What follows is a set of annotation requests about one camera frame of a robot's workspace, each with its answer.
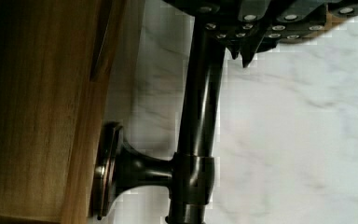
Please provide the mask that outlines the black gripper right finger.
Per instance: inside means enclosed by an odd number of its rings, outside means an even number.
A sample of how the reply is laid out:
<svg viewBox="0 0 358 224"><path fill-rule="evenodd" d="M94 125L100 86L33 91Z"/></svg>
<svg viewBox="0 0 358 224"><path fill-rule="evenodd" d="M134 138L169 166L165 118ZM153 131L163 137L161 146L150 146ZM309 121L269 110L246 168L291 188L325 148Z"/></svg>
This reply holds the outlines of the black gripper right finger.
<svg viewBox="0 0 358 224"><path fill-rule="evenodd" d="M358 16L358 0L240 0L240 21L251 25L241 43L242 66L258 52L274 49L278 42L299 39L326 27L327 15L347 19Z"/></svg>

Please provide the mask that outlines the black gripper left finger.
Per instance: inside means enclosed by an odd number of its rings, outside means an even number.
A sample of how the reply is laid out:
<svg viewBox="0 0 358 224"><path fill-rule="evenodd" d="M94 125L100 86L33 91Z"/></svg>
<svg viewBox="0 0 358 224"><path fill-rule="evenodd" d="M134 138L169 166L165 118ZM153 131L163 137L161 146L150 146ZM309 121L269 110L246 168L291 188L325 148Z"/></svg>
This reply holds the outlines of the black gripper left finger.
<svg viewBox="0 0 358 224"><path fill-rule="evenodd" d="M248 0L163 0L200 21L208 35L225 48L233 59L239 55L252 60L260 44L253 37L259 26L254 13L241 15L241 6Z"/></svg>

